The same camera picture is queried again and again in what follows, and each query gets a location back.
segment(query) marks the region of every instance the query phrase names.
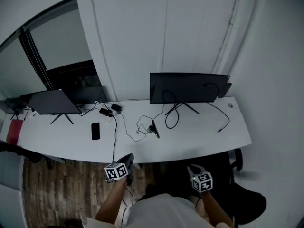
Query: black smartphone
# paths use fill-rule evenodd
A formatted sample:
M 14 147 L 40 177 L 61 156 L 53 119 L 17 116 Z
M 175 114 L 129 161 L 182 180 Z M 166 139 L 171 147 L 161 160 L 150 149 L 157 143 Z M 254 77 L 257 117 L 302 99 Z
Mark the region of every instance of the black smartphone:
M 92 140 L 100 139 L 99 123 L 92 123 Z

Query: person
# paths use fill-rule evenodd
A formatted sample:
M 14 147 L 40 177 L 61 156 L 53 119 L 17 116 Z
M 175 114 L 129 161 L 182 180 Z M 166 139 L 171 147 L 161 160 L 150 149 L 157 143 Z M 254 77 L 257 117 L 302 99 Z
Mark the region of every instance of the person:
M 114 228 L 118 211 L 127 187 L 126 178 L 118 180 L 95 219 L 88 218 L 86 228 Z M 131 208 L 127 228 L 229 228 L 233 227 L 230 217 L 215 201 L 209 191 L 201 198 L 210 223 L 195 211 L 195 206 L 187 199 L 160 194 L 137 201 Z

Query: red object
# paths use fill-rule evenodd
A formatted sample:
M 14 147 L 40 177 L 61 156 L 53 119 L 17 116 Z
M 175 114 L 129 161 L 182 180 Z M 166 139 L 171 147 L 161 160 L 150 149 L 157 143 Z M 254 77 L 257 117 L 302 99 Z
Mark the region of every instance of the red object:
M 7 143 L 17 145 L 22 124 L 23 124 L 22 120 L 15 120 L 15 119 L 11 120 L 9 133 L 8 136 L 6 137 Z

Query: wooden floor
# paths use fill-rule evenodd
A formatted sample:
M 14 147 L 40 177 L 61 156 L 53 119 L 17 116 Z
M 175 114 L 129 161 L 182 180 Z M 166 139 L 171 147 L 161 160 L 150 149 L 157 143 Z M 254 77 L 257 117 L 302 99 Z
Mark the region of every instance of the wooden floor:
M 28 228 L 65 227 L 64 222 L 67 220 L 94 218 L 113 186 L 113 183 L 105 182 L 106 165 L 70 160 L 66 164 L 52 161 L 53 169 L 49 170 L 44 159 L 37 164 L 25 160 L 22 193 Z M 134 181 L 128 187 L 134 196 L 134 202 L 145 194 L 149 183 L 155 184 L 164 169 L 164 165 L 159 163 L 144 164 L 142 169 L 134 169 Z M 123 199 L 128 205 L 123 218 L 124 226 L 132 205 L 128 191 L 125 191 Z M 124 209 L 122 203 L 116 220 L 117 227 L 121 225 Z M 197 211 L 205 216 L 201 201 Z

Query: hand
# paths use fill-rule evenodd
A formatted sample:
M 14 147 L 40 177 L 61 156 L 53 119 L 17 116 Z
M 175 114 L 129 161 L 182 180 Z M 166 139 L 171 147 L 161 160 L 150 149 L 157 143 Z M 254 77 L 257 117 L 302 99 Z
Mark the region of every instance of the hand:
M 117 181 L 116 181 L 116 185 L 122 186 L 122 187 L 126 188 L 126 187 L 127 187 L 127 178 L 128 178 L 128 177 L 125 176 L 125 177 L 123 177 L 123 178 L 117 180 Z

